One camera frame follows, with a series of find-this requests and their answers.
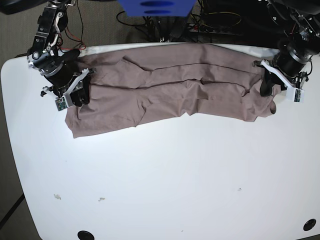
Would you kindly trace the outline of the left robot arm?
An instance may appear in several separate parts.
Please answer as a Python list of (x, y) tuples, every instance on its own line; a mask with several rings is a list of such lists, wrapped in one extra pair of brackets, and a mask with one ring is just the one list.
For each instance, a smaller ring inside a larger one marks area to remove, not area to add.
[(300, 102), (303, 84), (311, 71), (303, 71), (312, 57), (320, 53), (320, 2), (318, 0), (270, 0), (267, 8), (272, 20), (282, 26), (286, 39), (278, 42), (279, 53), (272, 60), (254, 61), (264, 69), (260, 95), (272, 95), (273, 87), (293, 91), (293, 100)]

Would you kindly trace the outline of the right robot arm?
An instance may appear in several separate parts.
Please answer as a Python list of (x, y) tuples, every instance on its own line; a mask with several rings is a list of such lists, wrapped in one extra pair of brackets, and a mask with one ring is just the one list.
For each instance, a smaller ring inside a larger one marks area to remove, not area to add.
[(67, 29), (67, 8), (74, 0), (49, 0), (38, 18), (32, 47), (27, 51), (28, 65), (51, 84), (40, 95), (53, 97), (59, 111), (90, 102), (89, 85), (93, 68), (80, 69), (76, 61), (80, 49), (62, 50), (61, 33)]

